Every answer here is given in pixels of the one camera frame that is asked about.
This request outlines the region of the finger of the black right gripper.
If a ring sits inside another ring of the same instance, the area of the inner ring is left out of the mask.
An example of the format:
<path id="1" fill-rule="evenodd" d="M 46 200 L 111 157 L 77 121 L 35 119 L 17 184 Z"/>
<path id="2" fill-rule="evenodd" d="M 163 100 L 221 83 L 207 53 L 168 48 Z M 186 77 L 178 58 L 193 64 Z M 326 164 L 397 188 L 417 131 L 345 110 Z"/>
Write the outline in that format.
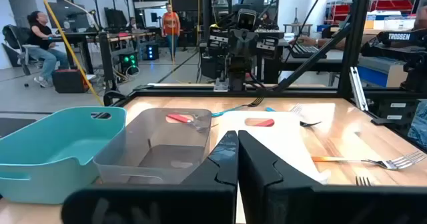
<path id="1" fill-rule="evenodd" d="M 242 32 L 237 29 L 231 29 L 228 38 L 228 50 L 233 55 L 239 55 L 243 47 Z"/>
<path id="2" fill-rule="evenodd" d="M 245 56 L 254 56 L 256 54 L 256 45 L 258 42 L 259 35 L 255 32 L 243 30 L 244 50 Z"/>

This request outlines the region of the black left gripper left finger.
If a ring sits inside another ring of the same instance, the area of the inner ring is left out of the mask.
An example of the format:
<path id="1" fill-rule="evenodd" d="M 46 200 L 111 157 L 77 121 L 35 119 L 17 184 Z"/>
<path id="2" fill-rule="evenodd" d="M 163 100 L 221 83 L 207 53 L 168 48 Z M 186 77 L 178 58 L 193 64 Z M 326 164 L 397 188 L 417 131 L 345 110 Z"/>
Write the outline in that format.
<path id="1" fill-rule="evenodd" d="M 92 185 L 72 193 L 64 223 L 235 223 L 239 139 L 228 131 L 180 184 Z"/>

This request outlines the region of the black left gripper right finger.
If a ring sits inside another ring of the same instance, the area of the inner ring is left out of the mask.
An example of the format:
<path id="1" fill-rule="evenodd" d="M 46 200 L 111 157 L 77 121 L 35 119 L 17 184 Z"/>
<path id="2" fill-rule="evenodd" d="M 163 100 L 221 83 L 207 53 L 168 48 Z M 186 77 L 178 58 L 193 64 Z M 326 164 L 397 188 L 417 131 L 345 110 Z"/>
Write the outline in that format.
<path id="1" fill-rule="evenodd" d="M 239 131 L 247 223 L 425 223 L 426 188 L 323 185 Z"/>

